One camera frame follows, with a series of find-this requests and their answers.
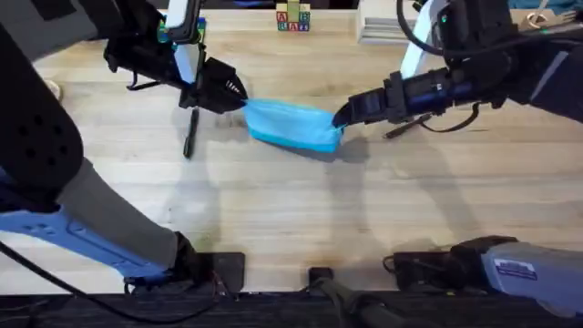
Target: sticker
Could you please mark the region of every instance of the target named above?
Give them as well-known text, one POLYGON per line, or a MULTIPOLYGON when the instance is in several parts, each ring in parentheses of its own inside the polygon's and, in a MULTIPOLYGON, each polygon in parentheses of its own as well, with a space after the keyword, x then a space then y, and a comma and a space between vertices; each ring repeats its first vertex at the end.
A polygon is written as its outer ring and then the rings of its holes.
POLYGON ((527 262, 494 259, 494 265, 498 273, 502 275, 509 275, 517 278, 524 278, 529 280, 537 280, 537 272, 535 267, 527 262))

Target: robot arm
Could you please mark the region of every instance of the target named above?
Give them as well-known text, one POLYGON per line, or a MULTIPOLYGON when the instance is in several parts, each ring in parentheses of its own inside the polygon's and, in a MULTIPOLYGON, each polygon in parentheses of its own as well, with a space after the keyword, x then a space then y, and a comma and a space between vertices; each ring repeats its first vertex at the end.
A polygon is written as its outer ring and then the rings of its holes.
MULTIPOLYGON (((467 103, 500 108, 508 98, 583 122, 578 86, 569 83, 582 68, 579 18, 518 31, 504 0, 451 1, 433 17, 438 29, 435 42, 441 48, 418 38, 414 42, 442 56, 446 67, 408 78, 392 73, 383 87, 350 97, 333 124, 382 120, 400 124, 415 116, 443 115, 451 106, 467 103), (563 86, 560 95, 557 84, 563 86)), ((410 39, 416 38, 401 25, 410 39)))
POLYGON ((113 71, 123 67, 179 88, 184 108, 202 106, 216 113, 240 108, 246 95, 235 69, 206 60, 198 42, 200 1, 184 4, 182 19, 169 30, 170 39, 178 41, 174 45, 159 42, 164 17, 145 0, 2 2, 0 59, 7 78, 0 88, 5 100, 0 230, 100 261, 127 283, 200 282, 205 272, 199 254, 180 233, 149 220, 98 176, 84 158, 74 122, 31 65, 76 42, 107 38, 104 57, 113 71))

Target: stack of blocks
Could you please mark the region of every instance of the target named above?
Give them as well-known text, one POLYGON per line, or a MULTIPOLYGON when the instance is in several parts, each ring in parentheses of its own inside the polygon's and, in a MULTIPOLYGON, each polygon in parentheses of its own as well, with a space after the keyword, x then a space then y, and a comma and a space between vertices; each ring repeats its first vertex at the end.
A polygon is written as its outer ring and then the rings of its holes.
POLYGON ((278 3, 275 9, 277 29, 280 31, 310 31, 310 4, 301 4, 300 0, 287 0, 278 3))

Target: toy block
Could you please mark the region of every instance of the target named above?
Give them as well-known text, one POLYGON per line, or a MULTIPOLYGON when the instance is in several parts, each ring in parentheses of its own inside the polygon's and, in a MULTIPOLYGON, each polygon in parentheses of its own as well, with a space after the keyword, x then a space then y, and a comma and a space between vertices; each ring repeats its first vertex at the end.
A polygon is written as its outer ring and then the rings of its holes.
POLYGON ((300 32, 308 32, 310 31, 310 23, 300 23, 299 28, 300 32))
POLYGON ((310 23, 310 13, 300 12, 300 23, 310 23))
POLYGON ((278 23, 282 23, 282 22, 287 22, 288 21, 288 13, 287 12, 277 12, 275 15, 277 17, 277 22, 278 23))
POLYGON ((288 22, 299 22, 300 21, 300 3, 299 2, 289 2, 288 3, 288 22))
POLYGON ((288 30, 288 23, 287 22, 280 22, 277 24, 277 29, 280 31, 287 31, 288 30))
POLYGON ((287 12, 288 11, 288 4, 277 3, 275 5, 275 11, 276 12, 287 12))

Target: black clamp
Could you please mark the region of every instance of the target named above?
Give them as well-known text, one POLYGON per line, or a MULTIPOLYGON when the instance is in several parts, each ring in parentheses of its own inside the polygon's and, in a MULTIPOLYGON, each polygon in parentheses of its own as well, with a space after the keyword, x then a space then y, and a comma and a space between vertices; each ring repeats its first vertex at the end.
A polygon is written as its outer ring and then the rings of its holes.
POLYGON ((223 114, 242 108, 247 98, 235 68, 211 57, 199 70, 197 81, 182 89, 179 106, 202 107, 223 114))

